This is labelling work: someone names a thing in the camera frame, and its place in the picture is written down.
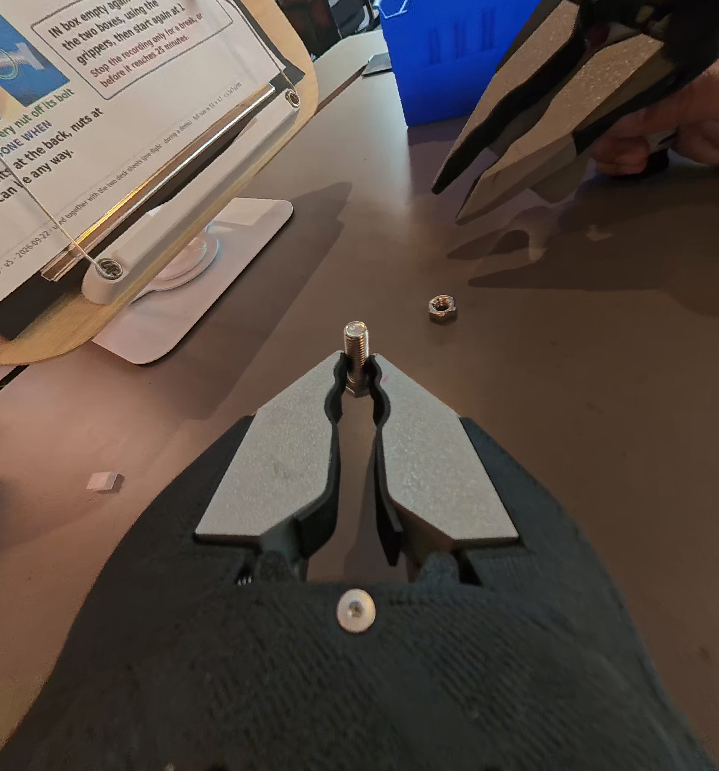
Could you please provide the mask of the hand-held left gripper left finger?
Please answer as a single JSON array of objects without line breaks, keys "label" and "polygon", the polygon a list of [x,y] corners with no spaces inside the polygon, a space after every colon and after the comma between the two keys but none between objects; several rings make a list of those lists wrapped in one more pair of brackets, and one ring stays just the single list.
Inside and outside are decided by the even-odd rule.
[{"label": "hand-held left gripper left finger", "polygon": [[345,356],[331,353],[260,407],[194,536],[308,561],[337,520]]}]

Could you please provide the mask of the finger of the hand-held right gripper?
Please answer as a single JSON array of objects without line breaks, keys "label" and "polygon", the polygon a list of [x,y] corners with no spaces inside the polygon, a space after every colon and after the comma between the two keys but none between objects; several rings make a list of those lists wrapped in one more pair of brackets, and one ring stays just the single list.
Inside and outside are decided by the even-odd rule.
[{"label": "finger of the hand-held right gripper", "polygon": [[615,91],[661,48],[630,29],[582,29],[584,56],[552,97],[538,122],[474,180],[456,216],[467,224],[525,190],[549,204],[581,182],[591,150],[577,152],[574,131],[616,105]]},{"label": "finger of the hand-held right gripper", "polygon": [[579,2],[542,2],[513,41],[432,183],[448,188],[483,150],[497,158],[540,119],[584,56]]}]

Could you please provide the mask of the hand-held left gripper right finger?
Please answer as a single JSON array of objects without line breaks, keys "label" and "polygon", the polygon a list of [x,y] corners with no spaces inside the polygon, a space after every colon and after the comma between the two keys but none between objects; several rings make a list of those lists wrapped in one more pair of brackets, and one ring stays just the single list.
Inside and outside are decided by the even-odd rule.
[{"label": "hand-held left gripper right finger", "polygon": [[375,518],[390,566],[515,544],[510,518],[461,416],[385,357],[368,360]]}]

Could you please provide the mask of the blue plastic bin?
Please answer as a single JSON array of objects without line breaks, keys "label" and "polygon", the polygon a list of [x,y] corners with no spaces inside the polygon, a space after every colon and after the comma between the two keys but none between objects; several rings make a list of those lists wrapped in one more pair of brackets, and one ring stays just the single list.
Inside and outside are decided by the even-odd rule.
[{"label": "blue plastic bin", "polygon": [[469,115],[537,1],[382,1],[407,126]]}]

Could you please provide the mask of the steel hex bolt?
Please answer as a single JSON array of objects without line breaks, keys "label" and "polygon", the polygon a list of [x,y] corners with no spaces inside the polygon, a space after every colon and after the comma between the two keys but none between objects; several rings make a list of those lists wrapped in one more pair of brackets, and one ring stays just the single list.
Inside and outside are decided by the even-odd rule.
[{"label": "steel hex bolt", "polygon": [[345,389],[354,398],[362,398],[369,393],[369,329],[364,322],[351,321],[345,325],[343,336],[346,363]]}]

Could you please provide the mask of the person's right hand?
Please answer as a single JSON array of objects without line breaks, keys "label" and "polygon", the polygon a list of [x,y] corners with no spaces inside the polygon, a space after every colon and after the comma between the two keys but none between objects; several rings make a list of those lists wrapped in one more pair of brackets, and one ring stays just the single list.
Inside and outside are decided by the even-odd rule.
[{"label": "person's right hand", "polygon": [[673,131],[682,157],[719,166],[719,58],[686,87],[661,102],[622,117],[592,147],[597,168],[611,176],[644,171],[648,138]]}]

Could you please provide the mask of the white stand base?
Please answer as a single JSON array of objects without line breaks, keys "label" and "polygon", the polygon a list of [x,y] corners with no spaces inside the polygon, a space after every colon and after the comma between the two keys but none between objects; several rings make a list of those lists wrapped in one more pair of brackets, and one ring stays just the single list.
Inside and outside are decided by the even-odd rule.
[{"label": "white stand base", "polygon": [[289,200],[234,198],[94,342],[135,365],[171,352],[287,225]]}]

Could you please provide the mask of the white stand ledge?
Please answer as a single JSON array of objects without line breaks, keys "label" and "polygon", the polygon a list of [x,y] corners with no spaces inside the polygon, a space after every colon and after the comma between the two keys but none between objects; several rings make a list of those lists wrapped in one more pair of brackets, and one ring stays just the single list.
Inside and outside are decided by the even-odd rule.
[{"label": "white stand ledge", "polygon": [[[82,292],[88,301],[95,304],[110,304],[129,287],[126,276],[131,272],[133,265],[141,265],[143,261],[134,261],[120,253],[124,246],[128,245],[128,242],[137,236],[161,209],[162,207],[156,207],[144,214],[99,254],[97,261],[100,264],[106,265],[110,262],[116,262],[121,268],[121,275],[116,279],[104,278],[95,268],[90,267],[82,283]],[[199,236],[196,236],[148,285],[134,296],[132,302],[151,292],[171,291],[188,284],[210,267],[219,250],[218,238],[209,233],[208,226],[205,227]]]}]

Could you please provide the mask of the printed instruction sheet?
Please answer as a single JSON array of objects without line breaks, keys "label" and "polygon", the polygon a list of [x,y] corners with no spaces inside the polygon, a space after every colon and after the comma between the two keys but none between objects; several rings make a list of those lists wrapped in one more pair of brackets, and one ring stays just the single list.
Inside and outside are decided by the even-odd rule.
[{"label": "printed instruction sheet", "polygon": [[242,2],[0,2],[0,303],[280,72]]}]

